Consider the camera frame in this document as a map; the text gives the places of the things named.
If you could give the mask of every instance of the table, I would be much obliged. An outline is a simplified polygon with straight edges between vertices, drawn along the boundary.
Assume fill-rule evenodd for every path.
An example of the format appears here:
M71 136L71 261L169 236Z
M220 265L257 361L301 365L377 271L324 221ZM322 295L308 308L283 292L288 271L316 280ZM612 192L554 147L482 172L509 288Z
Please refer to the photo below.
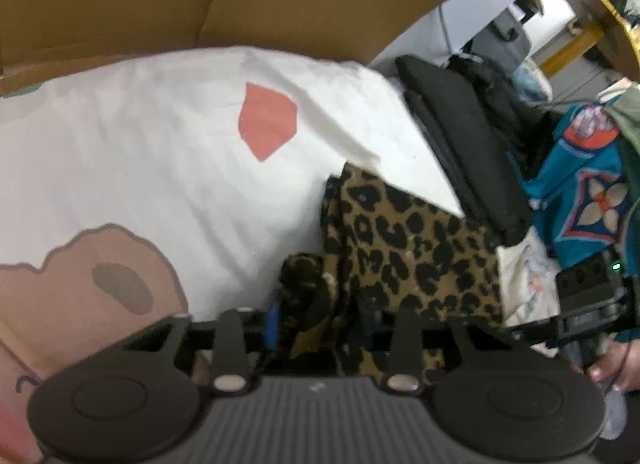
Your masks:
M582 32L540 65L550 78L591 47L631 81L640 81L640 54L626 29L624 18L608 0L567 0Z

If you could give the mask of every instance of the white fabric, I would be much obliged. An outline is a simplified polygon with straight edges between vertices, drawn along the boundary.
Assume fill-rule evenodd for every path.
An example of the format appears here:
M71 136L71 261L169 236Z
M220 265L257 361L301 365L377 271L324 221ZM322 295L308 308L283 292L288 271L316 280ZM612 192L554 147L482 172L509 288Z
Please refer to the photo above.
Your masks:
M263 162L238 132L247 82L298 106ZM234 47L55 79L0 99L0 263L39 267L113 222L169 259L196 319L260 306L284 257L319 249L324 182L347 160L462 214L401 96L363 66Z
M504 323L520 325L560 314L558 262L550 259L534 227L518 245L498 248Z

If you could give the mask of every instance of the brown cartoon print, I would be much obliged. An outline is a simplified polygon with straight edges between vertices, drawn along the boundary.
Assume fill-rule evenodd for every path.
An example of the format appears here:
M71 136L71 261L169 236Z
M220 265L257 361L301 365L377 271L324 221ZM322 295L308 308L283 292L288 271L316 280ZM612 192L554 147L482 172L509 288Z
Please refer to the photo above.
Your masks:
M40 459L26 405L42 380L186 311L169 261L115 224L82 231L40 269L0 265L0 463Z

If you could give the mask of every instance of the red patch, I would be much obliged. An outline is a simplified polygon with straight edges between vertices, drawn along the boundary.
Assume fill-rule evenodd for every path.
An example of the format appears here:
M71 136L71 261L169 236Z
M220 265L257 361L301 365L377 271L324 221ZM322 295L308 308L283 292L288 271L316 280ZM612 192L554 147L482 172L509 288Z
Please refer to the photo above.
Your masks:
M583 151L596 151L611 144L620 130L600 104L586 104L574 115L562 137Z
M238 119L240 137L260 162L298 131L298 107L286 95L248 82Z

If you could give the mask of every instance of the clothing pile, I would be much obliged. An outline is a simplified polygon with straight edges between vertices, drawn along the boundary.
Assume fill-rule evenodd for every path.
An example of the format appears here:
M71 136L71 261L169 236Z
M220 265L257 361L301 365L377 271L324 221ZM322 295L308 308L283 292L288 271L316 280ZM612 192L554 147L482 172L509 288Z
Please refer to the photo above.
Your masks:
M265 370L380 377L386 354L350 338L358 301L433 320L475 314L501 325L498 244L485 225L346 164L326 183L321 233L322 256L301 253L283 264L280 344ZM428 370L441 366L442 351L424 351L424 361Z
M494 62L396 60L406 100L466 216L501 247L508 325L559 313L556 274L617 245L638 274L640 90L565 114L520 100Z
M500 284L508 325L559 313L555 275L523 177L537 176L562 114L520 100L490 60L455 56L447 69L414 56L396 60L406 101L449 176L465 215L500 241Z

